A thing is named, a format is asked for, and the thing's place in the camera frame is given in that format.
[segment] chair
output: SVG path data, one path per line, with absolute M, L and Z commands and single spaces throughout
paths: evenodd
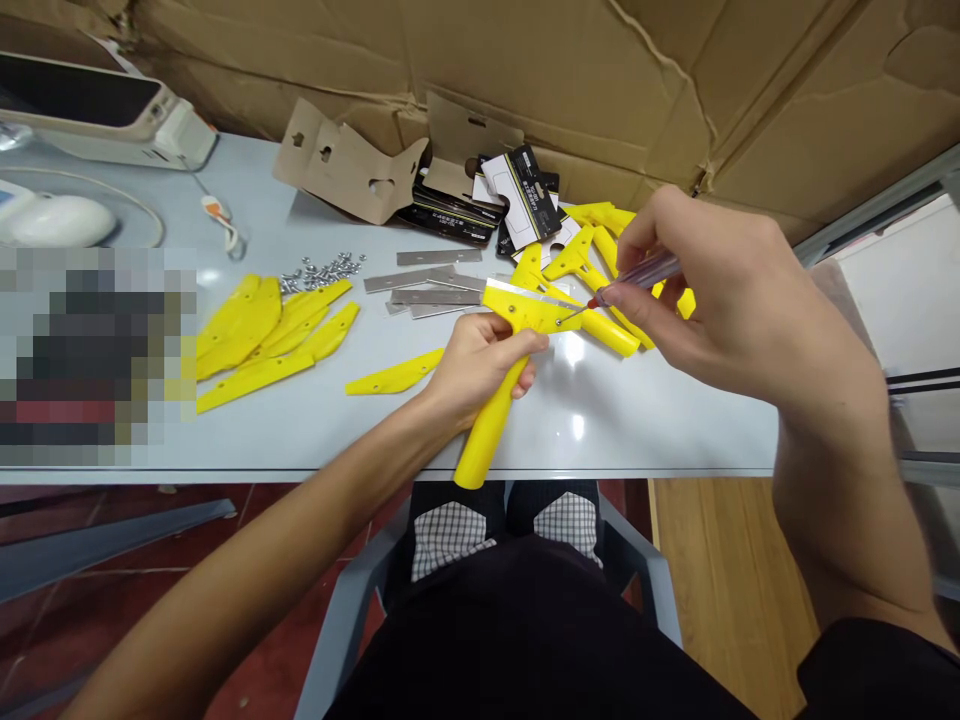
M 386 527 L 340 573 L 294 720 L 321 718 L 333 704 L 356 665 L 374 590 L 389 612 L 389 570 L 406 533 L 409 512 L 410 501 L 407 500 Z M 644 619 L 683 649 L 667 559 L 602 495 L 600 518 L 603 520 L 600 559 L 607 580 L 622 593 L 636 575 L 643 593 Z

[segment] forearm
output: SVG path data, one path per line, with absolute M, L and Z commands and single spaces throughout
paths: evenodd
M 201 717 L 230 673 L 457 431 L 416 398 L 190 572 L 65 718 Z
M 781 412 L 773 493 L 821 627 L 867 616 L 950 646 L 885 393 L 838 412 Z

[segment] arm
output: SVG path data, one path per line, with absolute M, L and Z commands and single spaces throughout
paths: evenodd
M 660 300 L 620 285 L 605 297 L 673 366 L 780 411 L 774 506 L 821 629 L 872 618 L 952 649 L 899 476 L 883 374 L 779 227 L 669 187 L 621 236 L 621 271 L 656 244 L 684 271 Z M 697 311 L 684 322 L 675 309 L 688 283 Z
M 514 362 L 547 343 L 532 331 L 511 337 L 496 315 L 461 318 L 427 388 L 177 583 L 62 717 L 201 718 L 376 511 L 469 428 Z M 533 383 L 536 368 L 528 368 L 515 398 Z

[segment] computer mouse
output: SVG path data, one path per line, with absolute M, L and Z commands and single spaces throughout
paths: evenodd
M 116 227 L 117 219 L 89 198 L 37 195 L 9 223 L 7 232 L 18 245 L 71 248 L 96 245 Z

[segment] wooden floor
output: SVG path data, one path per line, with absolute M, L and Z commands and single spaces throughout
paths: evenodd
M 686 651 L 761 720 L 793 718 L 796 668 L 817 637 L 777 526 L 769 478 L 651 480 Z

